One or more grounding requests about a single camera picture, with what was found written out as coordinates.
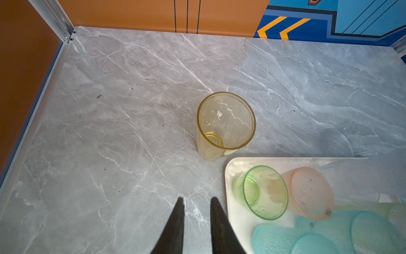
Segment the pink small glass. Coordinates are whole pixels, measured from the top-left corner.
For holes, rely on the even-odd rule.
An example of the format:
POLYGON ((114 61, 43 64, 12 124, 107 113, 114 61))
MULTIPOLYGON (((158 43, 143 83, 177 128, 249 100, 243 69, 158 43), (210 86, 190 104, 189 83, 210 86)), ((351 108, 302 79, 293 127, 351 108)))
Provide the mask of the pink small glass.
POLYGON ((333 190, 320 172, 299 167, 281 176, 288 189, 288 211, 314 221, 326 220, 333 214, 333 190))

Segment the green small glass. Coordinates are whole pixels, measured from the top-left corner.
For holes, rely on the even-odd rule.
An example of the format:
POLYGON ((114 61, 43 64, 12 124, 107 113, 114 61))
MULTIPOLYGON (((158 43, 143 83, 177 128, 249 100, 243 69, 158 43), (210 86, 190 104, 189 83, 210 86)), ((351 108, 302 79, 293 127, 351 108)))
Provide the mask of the green small glass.
POLYGON ((287 185, 282 176, 264 165, 240 174, 233 183, 232 192, 242 207, 267 221, 282 217, 289 203, 287 185))

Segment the teal tall cup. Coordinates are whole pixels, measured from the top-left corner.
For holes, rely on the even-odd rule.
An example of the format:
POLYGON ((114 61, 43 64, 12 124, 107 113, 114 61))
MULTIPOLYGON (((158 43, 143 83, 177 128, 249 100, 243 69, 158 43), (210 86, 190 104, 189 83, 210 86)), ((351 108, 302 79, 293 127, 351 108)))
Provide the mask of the teal tall cup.
POLYGON ((300 217, 296 228, 331 240, 343 254, 404 254, 406 239, 385 217, 370 211, 336 211, 324 221, 300 217))
POLYGON ((306 230, 263 224, 252 235, 256 254, 339 254, 326 237, 306 230))

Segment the light green tall cup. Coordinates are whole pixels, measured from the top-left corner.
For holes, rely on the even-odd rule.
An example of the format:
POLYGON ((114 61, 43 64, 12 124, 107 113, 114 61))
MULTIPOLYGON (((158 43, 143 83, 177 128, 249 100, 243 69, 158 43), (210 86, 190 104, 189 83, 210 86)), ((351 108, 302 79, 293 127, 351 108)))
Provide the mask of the light green tall cup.
POLYGON ((338 211, 371 211, 380 214, 394 224, 399 231, 406 230, 406 205, 404 203, 377 203, 370 207, 350 204, 338 204, 338 211))

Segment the yellow tall plastic cup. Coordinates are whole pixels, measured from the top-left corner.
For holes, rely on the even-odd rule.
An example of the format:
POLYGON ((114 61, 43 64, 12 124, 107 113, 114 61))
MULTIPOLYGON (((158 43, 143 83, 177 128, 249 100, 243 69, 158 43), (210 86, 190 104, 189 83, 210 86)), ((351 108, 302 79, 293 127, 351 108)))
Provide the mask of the yellow tall plastic cup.
POLYGON ((216 161, 245 147, 255 131, 255 114, 238 95, 213 93, 198 108, 197 150, 207 161, 216 161))

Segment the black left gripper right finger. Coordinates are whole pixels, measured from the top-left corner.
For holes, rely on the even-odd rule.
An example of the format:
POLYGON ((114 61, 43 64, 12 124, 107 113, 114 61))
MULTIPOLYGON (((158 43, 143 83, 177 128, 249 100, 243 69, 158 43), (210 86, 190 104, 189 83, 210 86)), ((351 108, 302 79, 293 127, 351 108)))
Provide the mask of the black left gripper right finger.
POLYGON ((216 197, 210 202, 210 230, 214 254, 246 254, 216 197))

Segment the clear small glass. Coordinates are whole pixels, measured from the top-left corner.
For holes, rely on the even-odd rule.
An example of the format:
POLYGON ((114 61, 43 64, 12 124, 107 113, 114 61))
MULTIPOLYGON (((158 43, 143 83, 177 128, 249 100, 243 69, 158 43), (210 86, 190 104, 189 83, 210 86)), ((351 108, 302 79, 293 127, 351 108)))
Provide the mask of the clear small glass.
POLYGON ((406 196, 406 160, 397 156, 343 159, 318 168, 339 201, 377 203, 380 195, 406 196))

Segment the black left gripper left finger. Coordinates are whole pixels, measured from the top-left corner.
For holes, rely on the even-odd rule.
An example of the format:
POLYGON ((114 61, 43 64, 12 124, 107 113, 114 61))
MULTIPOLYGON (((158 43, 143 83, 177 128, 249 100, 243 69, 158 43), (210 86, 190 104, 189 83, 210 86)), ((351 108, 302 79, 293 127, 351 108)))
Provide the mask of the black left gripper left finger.
POLYGON ((179 197, 164 227, 164 230, 151 251, 152 254, 181 254, 184 245, 185 205, 179 197))

